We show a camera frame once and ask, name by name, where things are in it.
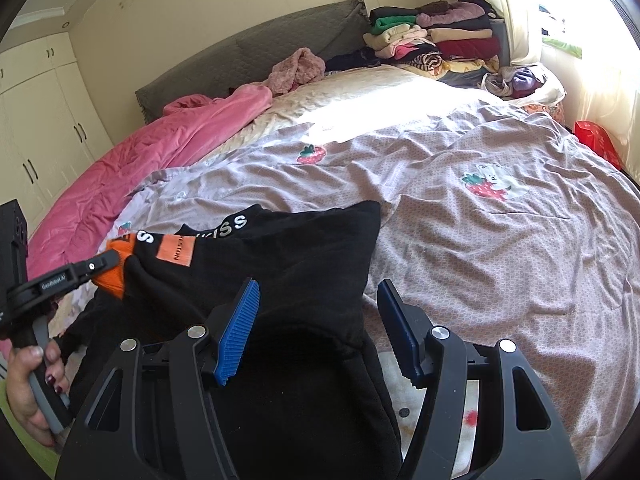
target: cabinet door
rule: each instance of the cabinet door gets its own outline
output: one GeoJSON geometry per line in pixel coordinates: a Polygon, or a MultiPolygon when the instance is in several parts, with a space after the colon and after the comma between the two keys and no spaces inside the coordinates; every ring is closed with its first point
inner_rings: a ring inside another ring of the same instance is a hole
{"type": "Polygon", "coordinates": [[[71,40],[67,32],[47,36],[47,45],[54,67],[63,66],[76,61],[76,55],[71,47],[71,40]]]}
{"type": "Polygon", "coordinates": [[[49,203],[12,143],[4,99],[0,95],[0,203],[14,198],[18,199],[31,236],[49,210],[49,203]]]}
{"type": "Polygon", "coordinates": [[[47,38],[14,46],[0,54],[2,91],[53,68],[47,38]]]}
{"type": "Polygon", "coordinates": [[[93,162],[74,129],[56,72],[29,79],[3,96],[14,143],[53,203],[93,162]]]}
{"type": "Polygon", "coordinates": [[[78,70],[78,64],[71,63],[57,68],[56,74],[62,93],[65,95],[66,104],[76,120],[82,138],[94,159],[98,160],[113,148],[113,143],[95,112],[94,104],[78,70]]]}

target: gray headboard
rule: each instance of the gray headboard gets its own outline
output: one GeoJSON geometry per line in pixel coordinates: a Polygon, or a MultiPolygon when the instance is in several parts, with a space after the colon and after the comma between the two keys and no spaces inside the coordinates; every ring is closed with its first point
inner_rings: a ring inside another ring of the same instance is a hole
{"type": "Polygon", "coordinates": [[[227,97],[229,88],[267,79],[271,68],[308,46],[324,60],[364,46],[370,29],[364,0],[300,10],[226,38],[184,60],[136,91],[145,123],[178,97],[227,97]]]}

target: red clothing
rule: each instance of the red clothing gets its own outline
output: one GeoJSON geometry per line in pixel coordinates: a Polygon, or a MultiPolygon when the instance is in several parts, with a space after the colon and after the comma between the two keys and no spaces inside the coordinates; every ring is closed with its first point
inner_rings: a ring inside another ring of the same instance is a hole
{"type": "Polygon", "coordinates": [[[491,59],[500,54],[500,40],[493,36],[484,40],[441,41],[438,48],[444,59],[491,59]]]}

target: strawberry print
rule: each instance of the strawberry print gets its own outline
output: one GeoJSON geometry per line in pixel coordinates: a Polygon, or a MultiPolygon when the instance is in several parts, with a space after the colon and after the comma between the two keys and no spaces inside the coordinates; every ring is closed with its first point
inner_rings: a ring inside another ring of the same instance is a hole
{"type": "Polygon", "coordinates": [[[120,227],[118,227],[118,238],[120,238],[122,235],[127,234],[130,231],[131,231],[131,222],[125,222],[120,227]]]}
{"type": "Polygon", "coordinates": [[[308,144],[300,152],[296,161],[300,164],[317,164],[326,156],[326,150],[322,146],[308,144]]]}
{"type": "Polygon", "coordinates": [[[494,184],[475,173],[465,173],[465,176],[462,177],[462,182],[465,183],[466,188],[474,195],[485,198],[495,198],[501,202],[506,200],[506,191],[504,189],[493,189],[492,186],[494,184]]]}

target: pink blanket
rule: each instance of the pink blanket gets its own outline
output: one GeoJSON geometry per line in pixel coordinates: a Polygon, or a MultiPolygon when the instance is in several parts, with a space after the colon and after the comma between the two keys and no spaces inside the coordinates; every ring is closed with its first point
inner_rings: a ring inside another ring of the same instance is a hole
{"type": "Polygon", "coordinates": [[[180,98],[86,170],[56,201],[29,242],[28,276],[95,254],[129,193],[149,173],[188,166],[271,106],[265,86],[245,85],[226,99],[180,98]]]}

